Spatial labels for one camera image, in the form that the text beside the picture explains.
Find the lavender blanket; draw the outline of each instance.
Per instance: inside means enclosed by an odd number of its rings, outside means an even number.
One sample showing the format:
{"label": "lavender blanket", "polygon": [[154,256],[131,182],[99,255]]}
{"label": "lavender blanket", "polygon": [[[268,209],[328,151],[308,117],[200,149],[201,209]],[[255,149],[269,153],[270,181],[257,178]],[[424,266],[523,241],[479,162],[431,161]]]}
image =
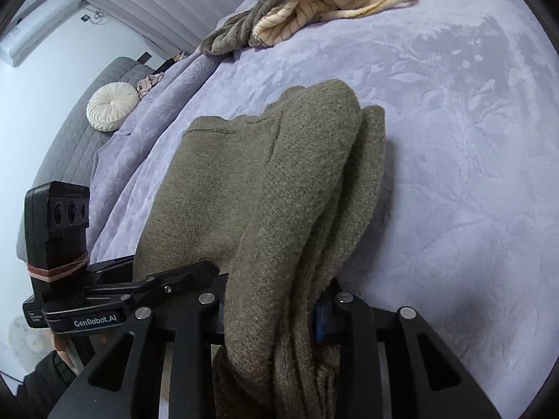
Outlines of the lavender blanket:
{"label": "lavender blanket", "polygon": [[194,54],[99,152],[92,260],[134,253],[183,132],[259,114],[293,85],[338,78],[386,111],[375,218],[339,277],[370,305],[408,305],[504,419],[557,359],[559,60],[522,0],[420,0],[315,24],[272,49]]}

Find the gray quilted headboard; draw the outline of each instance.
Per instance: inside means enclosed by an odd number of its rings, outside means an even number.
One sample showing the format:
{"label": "gray quilted headboard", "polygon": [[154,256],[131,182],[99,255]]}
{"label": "gray quilted headboard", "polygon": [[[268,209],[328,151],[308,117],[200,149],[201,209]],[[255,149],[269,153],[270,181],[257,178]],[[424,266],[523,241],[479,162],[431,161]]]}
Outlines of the gray quilted headboard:
{"label": "gray quilted headboard", "polygon": [[[62,124],[38,169],[32,187],[51,181],[89,186],[93,171],[93,154],[112,135],[111,132],[99,132],[90,126],[86,117],[86,106],[90,97],[107,83],[127,82],[136,86],[140,79],[152,73],[153,69],[149,66],[126,57],[119,57],[109,64],[86,89]],[[17,237],[16,254],[20,260],[27,262],[23,219]]]}

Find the black sleeve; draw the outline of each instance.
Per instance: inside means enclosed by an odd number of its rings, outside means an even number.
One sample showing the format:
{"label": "black sleeve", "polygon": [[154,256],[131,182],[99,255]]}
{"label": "black sleeve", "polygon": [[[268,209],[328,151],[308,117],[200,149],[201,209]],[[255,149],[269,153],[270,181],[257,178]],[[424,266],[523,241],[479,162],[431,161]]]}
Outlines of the black sleeve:
{"label": "black sleeve", "polygon": [[35,371],[23,378],[17,389],[17,403],[26,418],[46,419],[75,374],[56,351],[37,364]]}

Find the cream pillow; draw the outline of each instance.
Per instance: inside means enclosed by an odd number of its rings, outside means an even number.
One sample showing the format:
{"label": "cream pillow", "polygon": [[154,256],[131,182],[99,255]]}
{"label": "cream pillow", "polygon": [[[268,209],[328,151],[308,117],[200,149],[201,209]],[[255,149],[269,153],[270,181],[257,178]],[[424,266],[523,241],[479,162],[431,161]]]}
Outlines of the cream pillow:
{"label": "cream pillow", "polygon": [[97,131],[116,131],[139,101],[138,92],[129,83],[108,83],[93,93],[86,116]]}

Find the silver screw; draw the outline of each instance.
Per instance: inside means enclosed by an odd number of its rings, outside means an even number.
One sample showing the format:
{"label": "silver screw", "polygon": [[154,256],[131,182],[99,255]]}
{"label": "silver screw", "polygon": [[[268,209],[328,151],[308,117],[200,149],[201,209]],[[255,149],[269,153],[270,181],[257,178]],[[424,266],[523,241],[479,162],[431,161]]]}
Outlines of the silver screw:
{"label": "silver screw", "polygon": [[405,319],[414,319],[417,313],[411,307],[402,307],[400,309],[400,315]]}
{"label": "silver screw", "polygon": [[339,292],[336,295],[336,299],[342,304],[347,304],[348,302],[353,301],[353,294],[349,292]]}
{"label": "silver screw", "polygon": [[211,304],[215,301],[215,295],[213,293],[202,293],[198,296],[198,301],[200,301],[200,304]]}
{"label": "silver screw", "polygon": [[148,307],[140,307],[139,309],[136,309],[136,312],[134,312],[134,315],[136,316],[137,319],[146,319],[151,314],[152,311]]}

